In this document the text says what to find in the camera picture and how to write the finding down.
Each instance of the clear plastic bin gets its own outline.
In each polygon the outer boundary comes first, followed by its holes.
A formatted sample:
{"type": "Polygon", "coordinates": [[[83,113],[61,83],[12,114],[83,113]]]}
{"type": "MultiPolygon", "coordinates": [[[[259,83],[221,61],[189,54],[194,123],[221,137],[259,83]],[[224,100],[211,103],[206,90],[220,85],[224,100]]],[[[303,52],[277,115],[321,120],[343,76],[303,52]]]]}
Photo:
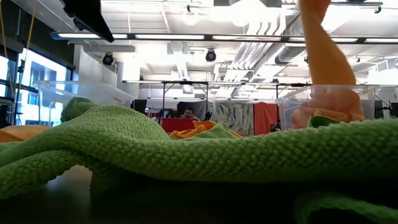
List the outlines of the clear plastic bin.
{"type": "Polygon", "coordinates": [[[61,124],[61,112],[74,96],[90,99],[99,105],[130,107],[134,97],[104,83],[74,81],[37,81],[39,89],[39,123],[49,126],[61,124]]]}
{"type": "Polygon", "coordinates": [[[342,93],[341,91],[346,91],[346,90],[352,90],[353,92],[358,94],[361,100],[361,107],[365,119],[374,119],[374,113],[375,113],[374,98],[379,89],[380,87],[375,85],[355,85],[355,86],[313,85],[313,86],[303,87],[277,100],[277,103],[279,105],[281,128],[282,130],[292,129],[292,120],[291,120],[292,114],[295,110],[300,108],[302,103],[309,103],[310,108],[325,109],[324,107],[330,107],[329,109],[333,110],[333,107],[336,105],[337,101],[336,98],[329,95],[329,93],[340,91],[339,94],[344,95],[345,93],[342,93]],[[318,96],[317,103],[318,104],[321,103],[322,106],[314,105],[316,102],[311,101],[311,99],[314,99],[315,95],[318,96]]]}

